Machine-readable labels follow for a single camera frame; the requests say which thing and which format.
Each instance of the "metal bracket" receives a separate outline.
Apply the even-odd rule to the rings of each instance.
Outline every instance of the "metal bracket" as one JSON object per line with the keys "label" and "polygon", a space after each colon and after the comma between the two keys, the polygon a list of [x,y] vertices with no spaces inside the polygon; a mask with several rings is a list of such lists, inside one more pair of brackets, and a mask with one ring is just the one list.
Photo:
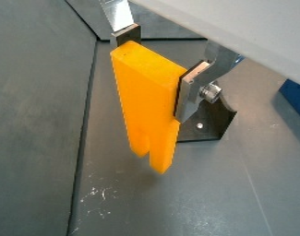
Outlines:
{"label": "metal bracket", "polygon": [[114,48],[119,47],[126,41],[134,41],[141,44],[141,26],[133,24],[124,29],[111,34],[110,43]]}
{"label": "metal bracket", "polygon": [[202,100],[213,103],[221,88],[213,82],[223,76],[234,66],[238,54],[230,49],[207,41],[205,59],[181,76],[174,116],[183,123],[197,111]]}
{"label": "metal bracket", "polygon": [[182,123],[178,142],[217,140],[236,111],[229,107],[215,80],[238,63],[238,54],[207,41],[205,59],[181,76],[174,116]]}

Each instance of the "blue object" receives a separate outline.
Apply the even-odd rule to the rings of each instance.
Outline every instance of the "blue object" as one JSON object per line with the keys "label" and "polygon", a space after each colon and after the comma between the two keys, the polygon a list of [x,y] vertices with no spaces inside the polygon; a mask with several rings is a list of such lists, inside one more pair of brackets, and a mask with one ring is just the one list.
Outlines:
{"label": "blue object", "polygon": [[278,91],[300,114],[300,85],[286,79]]}

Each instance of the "bolt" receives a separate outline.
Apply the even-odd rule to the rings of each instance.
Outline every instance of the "bolt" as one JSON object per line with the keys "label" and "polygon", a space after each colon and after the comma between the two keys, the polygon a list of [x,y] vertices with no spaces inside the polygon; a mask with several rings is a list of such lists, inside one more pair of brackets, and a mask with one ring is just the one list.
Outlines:
{"label": "bolt", "polygon": [[197,123],[197,129],[202,129],[203,124],[202,123]]}

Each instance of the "white panel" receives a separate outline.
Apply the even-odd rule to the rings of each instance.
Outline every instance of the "white panel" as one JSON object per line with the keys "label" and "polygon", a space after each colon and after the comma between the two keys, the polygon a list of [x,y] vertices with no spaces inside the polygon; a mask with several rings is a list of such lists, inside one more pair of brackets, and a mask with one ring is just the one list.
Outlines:
{"label": "white panel", "polygon": [[133,0],[300,83],[300,0]]}

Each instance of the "orange block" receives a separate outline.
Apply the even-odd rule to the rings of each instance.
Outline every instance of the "orange block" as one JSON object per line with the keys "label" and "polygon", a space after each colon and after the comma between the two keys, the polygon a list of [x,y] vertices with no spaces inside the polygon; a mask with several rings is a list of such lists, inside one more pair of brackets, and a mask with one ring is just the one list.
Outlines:
{"label": "orange block", "polygon": [[173,160],[179,122],[173,116],[179,76],[186,71],[133,41],[111,52],[130,147],[150,152],[150,166],[165,173]]}

